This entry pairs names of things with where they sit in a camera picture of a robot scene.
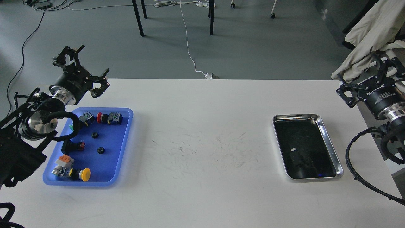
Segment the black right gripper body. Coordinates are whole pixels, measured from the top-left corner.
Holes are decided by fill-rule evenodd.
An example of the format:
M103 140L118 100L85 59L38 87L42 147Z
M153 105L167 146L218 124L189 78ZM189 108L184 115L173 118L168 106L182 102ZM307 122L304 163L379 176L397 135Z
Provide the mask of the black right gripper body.
M366 90L358 92L358 98L365 102L366 107L377 120L386 119L381 112L387 107L404 103L404 94L396 87L394 79L384 79L380 84L375 79L367 79L359 85L365 86Z

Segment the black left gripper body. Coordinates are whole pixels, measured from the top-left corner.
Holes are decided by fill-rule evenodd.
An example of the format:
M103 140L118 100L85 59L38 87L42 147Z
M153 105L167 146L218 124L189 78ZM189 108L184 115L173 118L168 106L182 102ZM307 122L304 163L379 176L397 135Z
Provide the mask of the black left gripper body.
M68 72L67 70L50 86L52 98L61 101L64 105L77 105L85 93L92 89L90 73L85 70Z

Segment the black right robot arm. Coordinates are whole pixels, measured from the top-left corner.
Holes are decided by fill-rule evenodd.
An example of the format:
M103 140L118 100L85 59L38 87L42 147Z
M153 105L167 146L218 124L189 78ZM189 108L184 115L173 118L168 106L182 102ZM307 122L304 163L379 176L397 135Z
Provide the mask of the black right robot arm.
M358 102L364 102L376 120L386 120L387 123L378 128L370 127L358 133L347 146L345 160L355 180L376 193L403 205L404 199L387 194L363 179L350 161L352 144L361 136L371 133L374 137L381 139L380 149L385 157L399 165L405 163L405 97L396 86L397 82L404 81L404 66L397 57L382 60L379 53L372 56L376 61L378 73L358 84L346 82L339 74L338 77L342 84L336 93L350 108L353 108Z

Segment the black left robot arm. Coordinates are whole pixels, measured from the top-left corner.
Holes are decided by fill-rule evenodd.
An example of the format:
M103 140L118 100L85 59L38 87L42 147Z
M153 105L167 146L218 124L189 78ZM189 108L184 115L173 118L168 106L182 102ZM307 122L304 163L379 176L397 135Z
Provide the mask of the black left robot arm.
M25 103L1 120L1 186L14 187L31 176L45 162L43 151L51 141L70 145L81 128L99 120L91 114L77 116L65 109L77 105L86 92L97 98L110 86L109 69L101 76L93 76L80 64L78 54L84 48L65 46L53 58L53 65L63 72L49 87L50 94L35 88L24 96Z

